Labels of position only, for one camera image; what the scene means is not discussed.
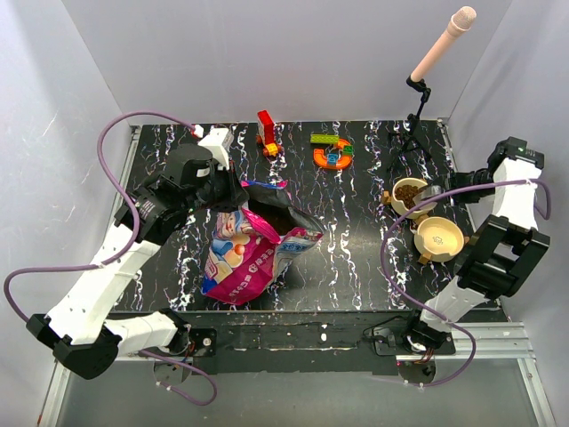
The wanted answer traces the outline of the clear plastic scoop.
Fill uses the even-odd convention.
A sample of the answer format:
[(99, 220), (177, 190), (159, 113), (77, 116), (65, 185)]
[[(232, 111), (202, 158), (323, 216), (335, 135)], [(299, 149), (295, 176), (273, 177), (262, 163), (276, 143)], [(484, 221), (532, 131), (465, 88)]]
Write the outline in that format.
[(443, 193), (445, 193), (445, 189), (440, 185), (425, 186), (419, 189), (419, 193), (413, 198), (413, 202), (415, 205), (428, 202), (423, 208), (431, 210), (437, 205), (437, 201), (433, 201), (433, 198)]

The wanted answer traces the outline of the pink blue pet food bag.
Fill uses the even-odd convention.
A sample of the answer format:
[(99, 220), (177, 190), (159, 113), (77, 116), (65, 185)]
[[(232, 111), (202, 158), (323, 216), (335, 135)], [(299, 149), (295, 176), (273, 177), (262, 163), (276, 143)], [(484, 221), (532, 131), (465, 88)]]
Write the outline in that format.
[(217, 215), (201, 286), (205, 296), (232, 305), (259, 297), (325, 232), (317, 217), (293, 205), (286, 181), (241, 185), (248, 200)]

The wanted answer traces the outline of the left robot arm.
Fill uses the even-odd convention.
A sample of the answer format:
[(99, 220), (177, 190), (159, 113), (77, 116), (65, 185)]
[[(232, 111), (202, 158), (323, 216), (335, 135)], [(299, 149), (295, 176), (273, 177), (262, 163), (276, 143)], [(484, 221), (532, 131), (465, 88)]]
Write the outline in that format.
[(142, 266), (199, 209), (230, 212), (247, 199), (222, 145), (200, 141), (173, 150), (116, 212), (95, 267), (84, 272), (48, 313), (27, 330), (67, 369), (90, 380), (119, 356), (157, 347), (172, 356), (189, 344), (189, 325), (171, 309), (110, 320), (116, 300)]

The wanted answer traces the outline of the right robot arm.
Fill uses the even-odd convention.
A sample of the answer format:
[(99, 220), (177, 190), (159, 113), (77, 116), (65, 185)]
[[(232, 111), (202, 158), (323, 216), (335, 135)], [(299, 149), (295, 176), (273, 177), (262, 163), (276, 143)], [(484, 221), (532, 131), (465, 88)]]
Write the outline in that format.
[(496, 144), (485, 168), (449, 173), (420, 188), (417, 205), (493, 197), (493, 210), (458, 252), (451, 282), (408, 318), (402, 341), (410, 352), (439, 349), (450, 339), (452, 323), (481, 303), (514, 295), (541, 261), (550, 245), (535, 220), (544, 164), (542, 153), (508, 137)]

